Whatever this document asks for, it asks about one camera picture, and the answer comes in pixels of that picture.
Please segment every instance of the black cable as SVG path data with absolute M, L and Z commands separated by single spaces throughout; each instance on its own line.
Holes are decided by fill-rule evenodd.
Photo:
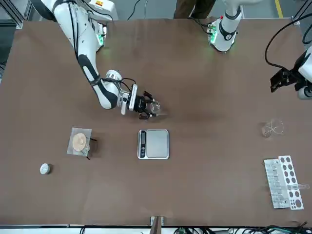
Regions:
M 129 88 L 129 86 L 128 86 L 128 85 L 126 85 L 126 83 L 125 83 L 125 82 L 120 81 L 120 83 L 122 83 L 124 86 L 126 86 L 126 87 L 128 88 L 128 90 L 129 90 L 129 92 L 131 92 L 131 89 Z
M 290 22 L 290 23 L 286 24 L 284 27 L 282 27 L 280 30 L 278 30 L 277 33 L 274 34 L 274 36 L 271 38 L 271 40 L 270 40 L 270 42 L 268 43 L 268 45 L 267 45 L 267 47 L 266 47 L 266 49 L 265 49 L 265 52 L 264 52 L 264 58 L 265 58 L 265 61 L 266 61 L 267 64 L 269 64 L 270 66 L 273 66 L 273 67 L 278 67 L 278 68 L 280 68 L 280 69 L 283 69 L 283 70 L 289 72 L 289 74 L 290 74 L 291 76 L 293 76 L 294 78 L 297 78 L 294 74 L 292 74 L 287 68 L 283 67 L 282 65 L 275 64 L 275 63 L 272 63 L 272 62 L 269 62 L 269 61 L 268 61 L 268 48 L 269 48 L 270 44 L 272 43 L 272 41 L 274 40 L 274 38 L 275 38 L 281 31 L 283 31 L 285 28 L 289 27 L 290 25 L 293 25 L 293 24 L 296 23 L 297 21 L 303 20 L 303 19 L 305 19 L 305 18 L 307 18 L 307 17 L 310 17 L 310 16 L 312 16 L 312 13 L 306 14 L 305 16 L 302 16 L 302 17 L 299 17 L 298 19 L 294 20 L 293 22 Z
M 195 231 L 197 234 L 199 234 L 199 232 L 198 232 L 195 228 L 193 228 L 193 232 L 194 232 L 194 231 Z
M 293 17 L 293 19 L 296 18 L 296 16 L 299 14 L 299 12 L 302 10 L 302 8 L 305 6 L 305 4 L 308 3 L 309 0 L 306 0 L 306 2 L 304 4 L 302 4 L 301 8 L 299 9 L 299 11 L 295 14 L 295 16 Z
M 197 19 L 195 19 L 195 18 L 190 18 L 190 19 L 194 20 L 194 21 L 201 27 L 201 29 L 204 31 L 205 34 L 212 35 L 212 33 L 208 33 L 208 32 L 204 29 L 204 26 L 205 26 L 205 27 L 208 27 L 208 25 L 209 25 L 210 23 L 208 23 L 208 24 L 202 24 L 199 20 L 197 21 Z
M 74 51 L 75 51 L 76 58 L 78 59 L 77 51 L 76 51 L 76 42 L 75 42 L 75 31 L 74 31 L 73 15 L 72 15 L 72 10 L 71 10 L 71 8 L 70 8 L 69 2 L 68 2 L 67 4 L 68 4 L 69 13 L 70 13 L 70 19 L 71 19 L 71 22 L 72 22 L 73 41 L 74 41 Z
M 79 37 L 79 24 L 78 24 L 78 18 L 77 18 L 77 36 L 76 36 L 76 54 L 77 54 L 77 60 L 78 60 L 78 46 L 79 46 L 79 43 L 78 43 L 78 37 Z
M 124 79 L 131 80 L 131 81 L 133 81 L 133 83 L 134 83 L 134 84 L 136 84 L 136 83 L 137 83 L 134 79 L 130 79 L 130 78 L 122 78 L 122 79 L 121 79 L 121 81 L 123 81 Z
M 113 17 L 112 17 L 110 14 L 101 13 L 101 12 L 99 12 L 99 11 L 93 9 L 93 8 L 92 8 L 88 3 L 86 3 L 84 0 L 81 0 L 81 1 L 82 1 L 84 4 L 86 4 L 86 5 L 91 9 L 91 11 L 95 11 L 95 12 L 99 13 L 100 15 L 109 16 L 109 17 L 112 19 L 112 21 L 114 21 Z
M 305 13 L 305 11 L 308 9 L 308 7 L 312 4 L 312 1 L 307 5 L 306 9 L 303 10 L 303 12 L 300 14 L 299 18 Z
M 312 24 L 308 27 L 308 29 L 306 30 L 306 32 L 303 35 L 302 43 L 305 45 L 310 44 L 312 42 L 312 40 L 306 41 L 306 36 L 307 36 L 308 32 L 311 30 L 311 28 L 312 28 Z
M 86 228 L 81 228 L 79 234 L 84 234 L 85 230 L 86 230 Z
M 128 17 L 127 20 L 129 20 L 129 19 L 132 17 L 132 15 L 135 13 L 136 6 L 137 6 L 137 4 L 138 4 L 139 1 L 141 1 L 141 0 L 137 0 L 137 1 L 136 1 L 135 6 L 134 6 L 134 8 L 133 8 L 133 12 L 132 12 L 131 15 Z
M 175 231 L 174 231 L 174 234 L 176 234 L 176 232 L 179 230 L 179 228 L 177 228 Z

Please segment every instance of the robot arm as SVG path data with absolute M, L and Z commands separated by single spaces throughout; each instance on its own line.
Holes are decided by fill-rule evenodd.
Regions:
M 241 5 L 256 4 L 262 0 L 223 0 L 226 5 L 222 19 L 217 19 L 210 26 L 208 39 L 218 51 L 228 51 L 234 43 L 237 27 L 242 18 Z
M 280 69 L 271 78 L 271 92 L 278 88 L 295 83 L 295 90 L 301 100 L 312 99 L 312 46 L 296 61 L 294 67 L 288 71 Z
M 123 79 L 117 71 L 109 70 L 105 78 L 100 76 L 96 52 L 104 45 L 106 26 L 91 19 L 77 0 L 32 0 L 32 4 L 41 16 L 58 22 L 103 108 L 119 106 L 123 115 L 126 110 L 136 111 L 142 119 L 156 116 L 149 108 L 150 103 L 159 105 L 152 95 L 144 91 L 143 96 L 137 96 L 136 84 L 129 91 L 123 90 L 120 85 Z

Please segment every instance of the brown table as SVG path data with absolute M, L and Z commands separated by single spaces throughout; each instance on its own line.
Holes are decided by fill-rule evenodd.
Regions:
M 227 54 L 191 20 L 109 24 L 97 55 L 136 79 L 169 115 L 146 122 L 104 110 L 56 23 L 26 22 L 15 34 L 0 86 L 0 223 L 280 226 L 312 223 L 310 191 L 302 211 L 272 206 L 263 159 L 291 155 L 300 183 L 312 183 L 312 102 L 294 87 L 270 93 L 278 69 L 264 61 L 288 19 L 242 20 Z M 272 44 L 271 61 L 291 68 L 302 54 L 297 27 Z M 259 124 L 277 117 L 285 134 L 264 139 Z M 66 154 L 73 126 L 100 142 L 90 161 Z M 139 129 L 170 132 L 169 160 L 138 160 Z M 40 175 L 42 163 L 53 165 Z

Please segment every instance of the power cable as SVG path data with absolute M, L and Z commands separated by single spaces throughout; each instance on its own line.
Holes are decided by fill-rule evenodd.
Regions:
M 133 12 L 132 12 L 131 15 L 128 17 L 127 20 L 129 20 L 129 19 L 132 17 L 132 15 L 135 13 L 136 6 L 137 6 L 137 4 L 138 4 L 139 1 L 141 1 L 141 0 L 137 0 L 137 1 L 136 1 L 135 6 L 133 7 Z
M 114 21 L 113 17 L 112 17 L 110 14 L 101 13 L 101 12 L 99 12 L 99 11 L 93 9 L 93 8 L 92 8 L 88 3 L 86 3 L 84 0 L 81 0 L 81 1 L 82 1 L 84 4 L 86 4 L 86 5 L 91 9 L 91 11 L 95 11 L 95 12 L 99 13 L 100 15 L 109 16 L 109 17 L 112 19 L 112 21 Z

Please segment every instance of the yellow floor line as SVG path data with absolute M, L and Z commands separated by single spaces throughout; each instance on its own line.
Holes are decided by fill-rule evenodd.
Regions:
M 276 5 L 278 17 L 279 18 L 283 18 L 283 12 L 282 12 L 282 9 L 281 9 L 281 5 L 279 4 L 279 0 L 275 0 L 275 5 Z

